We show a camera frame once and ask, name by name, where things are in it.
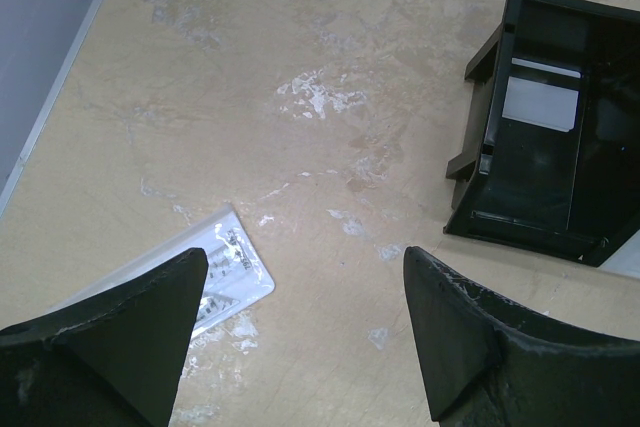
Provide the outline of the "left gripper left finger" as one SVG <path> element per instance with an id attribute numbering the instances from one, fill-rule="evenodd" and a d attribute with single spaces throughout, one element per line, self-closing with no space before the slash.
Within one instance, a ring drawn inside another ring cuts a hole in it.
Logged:
<path id="1" fill-rule="evenodd" d="M 204 250 L 191 248 L 2 329 L 2 425 L 168 425 L 207 269 Z"/>

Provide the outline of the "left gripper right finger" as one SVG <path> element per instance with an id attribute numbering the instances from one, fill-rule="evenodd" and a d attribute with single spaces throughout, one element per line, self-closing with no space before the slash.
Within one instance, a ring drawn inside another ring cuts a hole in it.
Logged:
<path id="1" fill-rule="evenodd" d="M 531 310 L 420 247 L 404 289 L 432 421 L 636 426 L 639 344 Z"/>

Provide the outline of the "black white three-compartment tray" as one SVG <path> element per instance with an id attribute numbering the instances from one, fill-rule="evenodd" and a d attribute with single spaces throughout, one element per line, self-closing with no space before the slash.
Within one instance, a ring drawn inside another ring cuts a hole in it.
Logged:
<path id="1" fill-rule="evenodd" d="M 581 74 L 575 127 L 502 117 L 513 58 Z M 506 0 L 467 64 L 473 86 L 450 235 L 598 267 L 639 228 L 639 15 L 585 0 Z"/>

